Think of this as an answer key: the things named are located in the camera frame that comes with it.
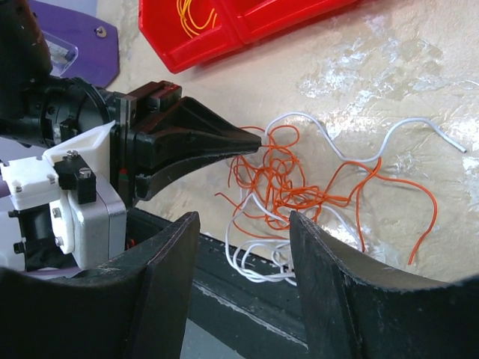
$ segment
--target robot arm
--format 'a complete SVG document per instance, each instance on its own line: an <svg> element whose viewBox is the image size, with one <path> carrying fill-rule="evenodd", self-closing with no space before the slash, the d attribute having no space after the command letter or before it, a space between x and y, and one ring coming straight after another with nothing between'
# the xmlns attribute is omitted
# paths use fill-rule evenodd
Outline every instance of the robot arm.
<svg viewBox="0 0 479 359"><path fill-rule="evenodd" d="M0 222L19 228L0 245L4 266L104 263L125 250L126 213L139 200L260 146L173 83L123 94L51 69L28 2L0 0L0 136L46 148L39 158L1 164L15 211Z"/></svg>

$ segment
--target red tray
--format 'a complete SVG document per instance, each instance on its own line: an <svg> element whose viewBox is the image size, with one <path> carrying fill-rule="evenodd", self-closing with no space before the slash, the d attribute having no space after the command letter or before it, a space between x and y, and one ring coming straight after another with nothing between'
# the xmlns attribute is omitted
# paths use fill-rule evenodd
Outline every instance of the red tray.
<svg viewBox="0 0 479 359"><path fill-rule="evenodd" d="M355 1L194 0L191 12L196 19L207 19L213 8L218 15L214 28L190 38L176 0L140 0L139 25L166 67L178 73Z"/></svg>

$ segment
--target gray floor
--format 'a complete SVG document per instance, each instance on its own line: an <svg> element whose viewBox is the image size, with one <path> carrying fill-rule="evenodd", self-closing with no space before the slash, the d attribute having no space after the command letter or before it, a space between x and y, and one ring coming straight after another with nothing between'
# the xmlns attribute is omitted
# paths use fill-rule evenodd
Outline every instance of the gray floor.
<svg viewBox="0 0 479 359"><path fill-rule="evenodd" d="M195 323L186 323L181 359L244 359Z"/></svg>

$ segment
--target screw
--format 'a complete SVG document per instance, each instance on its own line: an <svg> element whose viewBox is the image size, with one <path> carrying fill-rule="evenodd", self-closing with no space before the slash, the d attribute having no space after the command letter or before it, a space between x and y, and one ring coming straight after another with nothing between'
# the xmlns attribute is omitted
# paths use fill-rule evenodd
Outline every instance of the screw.
<svg viewBox="0 0 479 359"><path fill-rule="evenodd" d="M91 177L91 169L87 167L80 168L79 170L80 178L90 178Z"/></svg>
<svg viewBox="0 0 479 359"><path fill-rule="evenodd" d="M67 158L68 159L75 159L78 157L78 152L73 150L73 151L67 151Z"/></svg>
<svg viewBox="0 0 479 359"><path fill-rule="evenodd" d="M55 182L56 182L55 176L53 176L52 174L48 174L46 176L46 178L48 178L50 180L50 185L55 184Z"/></svg>
<svg viewBox="0 0 479 359"><path fill-rule="evenodd" d="M52 209L53 218L61 218L61 211L59 208Z"/></svg>
<svg viewBox="0 0 479 359"><path fill-rule="evenodd" d="M98 37L104 38L106 37L106 29L103 26L95 28L95 34L97 34Z"/></svg>
<svg viewBox="0 0 479 359"><path fill-rule="evenodd" d="M55 237L55 244L57 245L57 247L62 246L63 245L63 238Z"/></svg>
<svg viewBox="0 0 479 359"><path fill-rule="evenodd" d="M13 190L16 192L16 193L20 193L23 188L22 188L22 183L20 183L19 181L15 180L12 182L12 186L13 186Z"/></svg>

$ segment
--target table surface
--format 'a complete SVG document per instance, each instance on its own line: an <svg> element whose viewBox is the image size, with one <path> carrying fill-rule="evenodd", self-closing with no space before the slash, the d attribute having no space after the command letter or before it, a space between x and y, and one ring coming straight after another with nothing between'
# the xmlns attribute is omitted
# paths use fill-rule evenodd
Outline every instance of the table surface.
<svg viewBox="0 0 479 359"><path fill-rule="evenodd" d="M447 145L427 127L408 125L392 137L383 156L383 173L428 187L439 203L437 224L415 263L408 266L413 245L429 226L432 204L419 191L375 179L364 190L361 208L368 253L437 280L477 273L476 1L363 1L351 11L178 75L168 72L139 32L137 0L118 0L115 6L100 0L98 6L98 17L119 30L120 75L112 90L128 92L149 81L173 81L183 86L185 95L236 126L265 126L284 112L304 111L325 123L343 153L357 158L375 154L388 128L399 120L432 119L467 147L467 154ZM309 183L324 187L341 161L314 125L300 117L287 122L302 133L295 152ZM361 176L360 171L350 169L335 186L335 193L349 193ZM227 188L227 177L224 162L211 165L139 206L170 220L199 211L202 232L223 239L233 207L214 194L239 195L237 187ZM353 225L354 208L342 213ZM241 224L266 231L250 221ZM351 241L332 216L321 215L318 224L337 238ZM231 238L234 244L247 239L237 231Z"/></svg>

